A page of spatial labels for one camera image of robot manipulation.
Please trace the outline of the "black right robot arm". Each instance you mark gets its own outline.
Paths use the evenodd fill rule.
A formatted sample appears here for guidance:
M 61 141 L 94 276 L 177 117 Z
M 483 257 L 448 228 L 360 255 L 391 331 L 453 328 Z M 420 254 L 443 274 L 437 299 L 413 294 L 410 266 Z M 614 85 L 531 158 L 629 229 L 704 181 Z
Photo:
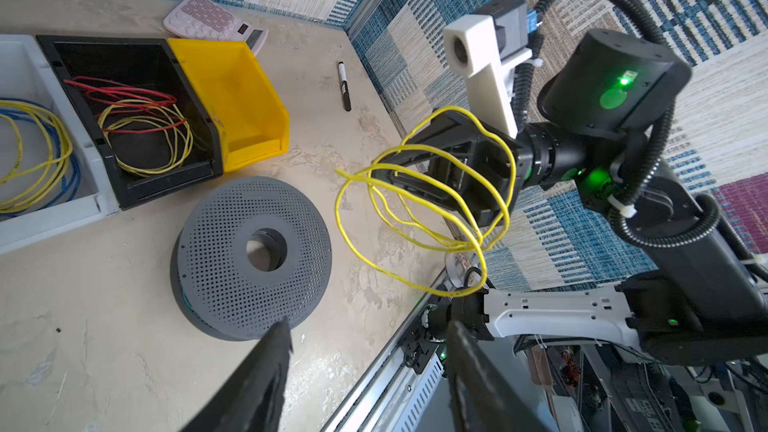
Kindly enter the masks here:
M 539 0 L 544 15 L 556 0 Z M 427 327 L 452 322 L 481 340 L 542 334 L 615 343 L 670 365 L 703 366 L 767 350 L 765 275 L 708 194 L 692 195 L 664 162 L 674 102 L 690 67 L 636 0 L 608 0 L 636 35 L 588 31 L 542 89 L 542 121 L 509 136 L 458 109 L 437 113 L 371 176 L 408 197 L 494 227 L 519 193 L 573 181 L 654 269 L 583 293 L 463 291 Z

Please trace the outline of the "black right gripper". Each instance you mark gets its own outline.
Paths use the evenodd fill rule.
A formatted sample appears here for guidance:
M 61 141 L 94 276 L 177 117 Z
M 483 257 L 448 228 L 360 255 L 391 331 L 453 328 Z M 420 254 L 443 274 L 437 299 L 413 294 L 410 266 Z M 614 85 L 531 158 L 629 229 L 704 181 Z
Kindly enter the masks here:
M 484 177 L 496 188 L 502 199 L 506 199 L 509 192 L 518 193 L 521 189 L 519 185 L 510 185 L 511 161 L 506 152 L 496 141 L 483 135 L 470 118 L 456 110 L 446 111 L 432 119 L 407 143 L 430 146 L 454 156 L 456 161 Z M 399 186 L 432 204 L 457 212 L 464 219 L 473 218 L 479 225 L 489 225 L 501 213 L 500 205 L 485 186 L 440 155 L 408 150 L 387 153 L 382 162 L 402 167 L 425 165 L 425 174 L 455 190 L 467 204 L 467 212 L 462 210 L 451 194 L 422 179 L 391 169 L 376 170 L 374 177 Z

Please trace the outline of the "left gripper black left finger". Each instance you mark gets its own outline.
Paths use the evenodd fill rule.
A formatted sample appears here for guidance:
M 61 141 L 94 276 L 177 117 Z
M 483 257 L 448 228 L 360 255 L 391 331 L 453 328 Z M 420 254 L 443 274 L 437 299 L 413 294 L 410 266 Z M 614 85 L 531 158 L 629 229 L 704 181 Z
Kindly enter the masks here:
M 292 342 L 274 323 L 185 431 L 277 431 L 285 403 Z

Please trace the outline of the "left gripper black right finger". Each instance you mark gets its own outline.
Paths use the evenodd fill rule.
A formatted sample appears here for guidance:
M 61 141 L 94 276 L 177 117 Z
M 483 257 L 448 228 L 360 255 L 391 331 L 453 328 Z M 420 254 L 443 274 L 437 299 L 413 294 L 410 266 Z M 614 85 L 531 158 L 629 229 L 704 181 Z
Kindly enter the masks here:
M 445 340 L 450 409 L 457 431 L 546 431 L 460 322 L 451 321 Z

